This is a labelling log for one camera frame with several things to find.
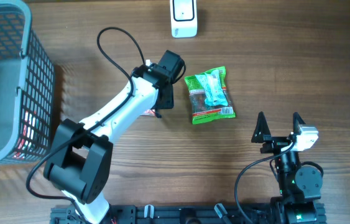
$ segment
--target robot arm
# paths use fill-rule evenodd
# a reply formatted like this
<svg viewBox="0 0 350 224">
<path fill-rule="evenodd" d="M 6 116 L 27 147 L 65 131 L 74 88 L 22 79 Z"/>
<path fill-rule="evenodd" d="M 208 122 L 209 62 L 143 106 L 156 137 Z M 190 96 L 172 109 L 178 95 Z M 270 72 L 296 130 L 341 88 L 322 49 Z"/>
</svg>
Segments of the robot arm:
<svg viewBox="0 0 350 224">
<path fill-rule="evenodd" d="M 75 199 L 88 222 L 100 223 L 109 210 L 109 203 L 101 191 L 108 180 L 113 145 L 145 110 L 173 108 L 172 85 L 179 79 L 177 77 L 184 66 L 179 55 L 166 51 L 158 64 L 141 65 L 133 70 L 132 93 L 128 83 L 95 114 L 79 123 L 66 119 L 57 128 L 52 148 L 77 136 L 83 137 L 59 150 L 47 161 L 44 177 L 67 197 Z M 114 111 L 129 94 L 132 97 L 101 126 L 85 133 Z M 74 147 L 88 148 L 87 158 L 75 153 Z"/>
</svg>

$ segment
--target wooden surface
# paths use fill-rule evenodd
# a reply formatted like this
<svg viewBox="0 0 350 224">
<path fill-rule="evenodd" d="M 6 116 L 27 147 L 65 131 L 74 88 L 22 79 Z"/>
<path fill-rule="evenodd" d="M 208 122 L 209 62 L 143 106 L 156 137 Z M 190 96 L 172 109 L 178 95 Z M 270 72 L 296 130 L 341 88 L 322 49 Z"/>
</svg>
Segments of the wooden surface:
<svg viewBox="0 0 350 224">
<path fill-rule="evenodd" d="M 265 156 L 251 143 L 258 112 L 265 112 L 272 134 L 284 135 L 297 111 L 320 131 L 301 160 L 325 170 L 321 201 L 328 223 L 350 223 L 350 1 L 198 1 L 192 39 L 172 38 L 168 1 L 30 7 L 33 28 L 57 65 L 61 119 L 89 116 L 127 82 L 96 46 L 97 33 L 107 26 L 129 31 L 153 61 L 167 49 L 180 54 L 186 75 L 222 65 L 228 70 L 237 118 L 191 125 L 187 87 L 178 82 L 174 109 L 163 111 L 162 119 L 139 118 L 115 145 L 104 188 L 110 203 L 234 203 L 238 172 Z M 141 64 L 124 35 L 105 33 L 101 43 L 127 71 Z M 28 194 L 30 168 L 0 167 L 0 223 L 47 223 L 50 208 L 66 204 Z M 59 194 L 41 171 L 32 186 Z M 243 202 L 268 202 L 279 194 L 268 163 L 246 172 L 239 194 Z"/>
</svg>

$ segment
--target wood grain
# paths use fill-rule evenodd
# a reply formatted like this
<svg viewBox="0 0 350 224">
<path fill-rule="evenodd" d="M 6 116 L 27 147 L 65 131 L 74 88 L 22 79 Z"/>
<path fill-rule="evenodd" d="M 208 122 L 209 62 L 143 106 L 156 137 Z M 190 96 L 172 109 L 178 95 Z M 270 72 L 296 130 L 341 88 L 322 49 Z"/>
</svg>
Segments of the wood grain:
<svg viewBox="0 0 350 224">
<path fill-rule="evenodd" d="M 129 31 L 145 58 L 157 61 L 167 49 L 180 54 L 186 75 L 221 65 L 228 70 L 237 118 L 191 125 L 187 87 L 177 83 L 174 109 L 162 119 L 139 118 L 115 145 L 104 188 L 110 203 L 233 203 L 237 173 L 263 157 L 251 144 L 258 112 L 265 112 L 274 135 L 284 135 L 297 111 L 320 131 L 301 160 L 325 170 L 321 201 L 328 223 L 350 223 L 350 1 L 199 1 L 192 39 L 172 38 L 168 1 L 30 7 L 33 28 L 56 65 L 57 118 L 79 121 L 126 84 L 96 46 L 97 33 L 108 26 Z M 108 32 L 101 44 L 127 71 L 141 64 L 124 35 Z M 30 169 L 0 167 L 0 223 L 47 223 L 50 208 L 66 204 L 29 195 Z M 41 172 L 32 186 L 59 194 Z M 243 202 L 268 202 L 278 191 L 268 163 L 248 171 L 239 186 Z"/>
</svg>

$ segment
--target white label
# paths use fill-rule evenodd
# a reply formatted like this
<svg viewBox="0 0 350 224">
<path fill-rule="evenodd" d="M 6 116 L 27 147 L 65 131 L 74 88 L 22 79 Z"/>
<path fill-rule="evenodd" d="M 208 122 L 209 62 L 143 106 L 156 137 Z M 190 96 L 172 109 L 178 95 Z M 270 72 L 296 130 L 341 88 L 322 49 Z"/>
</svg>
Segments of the white label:
<svg viewBox="0 0 350 224">
<path fill-rule="evenodd" d="M 233 108 L 232 107 L 227 107 L 227 108 L 222 108 L 222 111 L 219 112 L 219 114 L 233 114 Z"/>
</svg>

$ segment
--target plastic basket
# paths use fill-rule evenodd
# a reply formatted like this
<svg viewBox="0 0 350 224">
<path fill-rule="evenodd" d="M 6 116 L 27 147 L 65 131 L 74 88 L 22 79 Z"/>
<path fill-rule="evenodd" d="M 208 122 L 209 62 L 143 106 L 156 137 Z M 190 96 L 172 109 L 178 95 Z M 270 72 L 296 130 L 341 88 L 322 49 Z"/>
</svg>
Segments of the plastic basket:
<svg viewBox="0 0 350 224">
<path fill-rule="evenodd" d="M 20 0 L 0 1 L 0 164 L 34 162 L 50 148 L 55 73 Z"/>
</svg>

